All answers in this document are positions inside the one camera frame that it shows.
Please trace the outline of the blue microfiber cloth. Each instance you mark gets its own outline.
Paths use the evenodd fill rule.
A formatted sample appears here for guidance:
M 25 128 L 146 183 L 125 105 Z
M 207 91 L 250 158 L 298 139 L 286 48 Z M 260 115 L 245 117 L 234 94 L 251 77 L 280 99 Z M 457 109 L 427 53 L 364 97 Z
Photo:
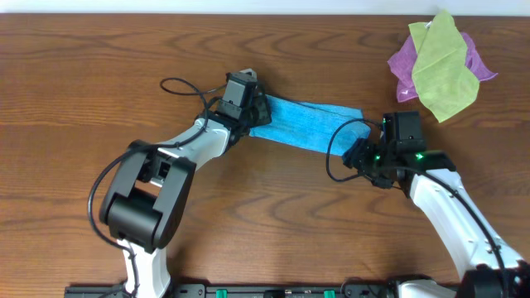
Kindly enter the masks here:
M 273 96 L 267 99 L 272 121 L 252 128 L 252 137 L 341 156 L 371 133 L 370 127 L 360 121 L 364 116 L 359 109 Z

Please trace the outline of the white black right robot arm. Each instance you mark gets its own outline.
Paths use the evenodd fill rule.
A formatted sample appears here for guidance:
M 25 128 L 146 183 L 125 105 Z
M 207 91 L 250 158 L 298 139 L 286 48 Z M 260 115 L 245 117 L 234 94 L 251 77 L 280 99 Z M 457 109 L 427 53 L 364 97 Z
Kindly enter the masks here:
M 451 256 L 460 283 L 455 289 L 426 279 L 400 281 L 396 297 L 527 297 L 529 264 L 495 232 L 468 195 L 443 151 L 398 141 L 359 139 L 342 156 L 372 185 L 395 185 L 428 218 Z

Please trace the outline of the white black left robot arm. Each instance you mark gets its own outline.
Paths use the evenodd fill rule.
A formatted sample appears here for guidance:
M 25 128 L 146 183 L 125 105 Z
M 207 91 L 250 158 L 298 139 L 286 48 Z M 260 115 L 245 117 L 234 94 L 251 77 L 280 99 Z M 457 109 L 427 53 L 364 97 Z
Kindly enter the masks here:
M 184 213 L 195 172 L 223 155 L 254 127 L 271 123 L 263 93 L 246 106 L 218 100 L 182 134 L 157 144 L 136 140 L 113 166 L 117 171 L 99 210 L 126 258 L 129 297 L 163 297 L 171 284 L 166 246 Z

